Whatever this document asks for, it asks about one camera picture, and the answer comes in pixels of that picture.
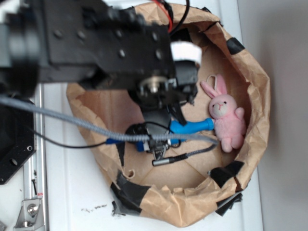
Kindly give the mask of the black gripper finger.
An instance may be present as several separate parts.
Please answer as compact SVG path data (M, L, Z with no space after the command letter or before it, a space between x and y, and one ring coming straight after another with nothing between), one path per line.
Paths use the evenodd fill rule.
M187 124L187 121L182 113L181 104L179 102L168 105L168 110L171 115L183 126Z

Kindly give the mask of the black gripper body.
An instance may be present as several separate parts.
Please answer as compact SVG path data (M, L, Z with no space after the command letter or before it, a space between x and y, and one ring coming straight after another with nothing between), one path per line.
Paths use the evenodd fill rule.
M148 111L168 109L168 105L179 102L193 104L196 84L178 86L176 78L154 76L141 81L136 90L129 90L129 96L142 109Z

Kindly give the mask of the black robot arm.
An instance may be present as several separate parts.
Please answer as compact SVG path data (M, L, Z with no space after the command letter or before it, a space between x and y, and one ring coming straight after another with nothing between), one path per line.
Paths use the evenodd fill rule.
M146 110L196 97L196 70L177 61L166 26L101 0L24 0L0 25L0 92L31 97L39 83L78 83L86 90L127 90Z

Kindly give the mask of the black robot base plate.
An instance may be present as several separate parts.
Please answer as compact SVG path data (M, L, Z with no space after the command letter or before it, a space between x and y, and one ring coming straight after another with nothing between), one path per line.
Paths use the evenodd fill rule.
M32 112L0 106L0 183L6 184L36 151Z

